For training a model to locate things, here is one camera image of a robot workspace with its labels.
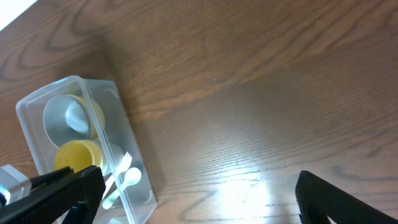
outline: white plastic fork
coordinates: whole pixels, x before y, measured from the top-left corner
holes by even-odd
[[[131,161],[132,161],[132,157],[131,157],[130,153],[126,152],[122,158],[122,161],[116,168],[116,176],[127,171],[130,168]],[[113,177],[113,175],[111,175],[105,182],[105,191],[104,191],[104,194],[102,195],[102,199],[105,198],[105,195],[111,189],[113,182],[114,182],[114,177]]]

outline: wood grain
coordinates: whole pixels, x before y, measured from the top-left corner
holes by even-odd
[[[114,80],[159,206],[149,223],[299,223],[309,170],[398,218],[398,2],[39,1],[0,32],[0,164],[37,174],[15,112]]]

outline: clear plastic bin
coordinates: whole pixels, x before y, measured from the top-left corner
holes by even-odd
[[[108,168],[115,178],[118,190],[123,184],[124,173],[116,175],[115,170],[119,164],[110,145],[117,145],[123,153],[130,153],[131,167],[137,167],[142,172],[138,184],[120,190],[120,198],[110,209],[105,210],[101,205],[99,206],[94,223],[145,223],[157,206],[157,202],[119,98],[118,89],[112,81],[86,80],[78,76],[70,76],[42,87],[18,102],[16,106],[18,118],[39,174],[53,171],[53,162],[58,150],[45,132],[43,123],[45,105],[54,96],[69,94],[81,96],[86,101],[88,114],[93,121]],[[103,110],[104,127],[98,122],[93,100]]]

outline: spoon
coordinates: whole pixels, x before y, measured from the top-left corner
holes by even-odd
[[[120,189],[116,189],[112,192],[109,196],[107,196],[104,201],[102,202],[102,207],[105,209],[109,209],[112,207],[113,203],[116,199],[120,196],[120,191],[123,191],[128,186],[136,185],[141,180],[141,171],[136,168],[130,168],[124,175],[124,182]]]

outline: utensil handle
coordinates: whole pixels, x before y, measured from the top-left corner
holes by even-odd
[[[118,199],[120,196],[120,191],[116,189],[114,192],[112,192],[109,196],[106,197],[105,200],[102,201],[102,207],[104,209],[110,209],[113,205],[113,203]]]
[[[104,199],[105,195],[109,192],[109,190],[111,190],[113,183],[114,183],[114,177],[113,175],[111,175],[105,182],[105,191],[104,194],[102,195],[102,199]]]

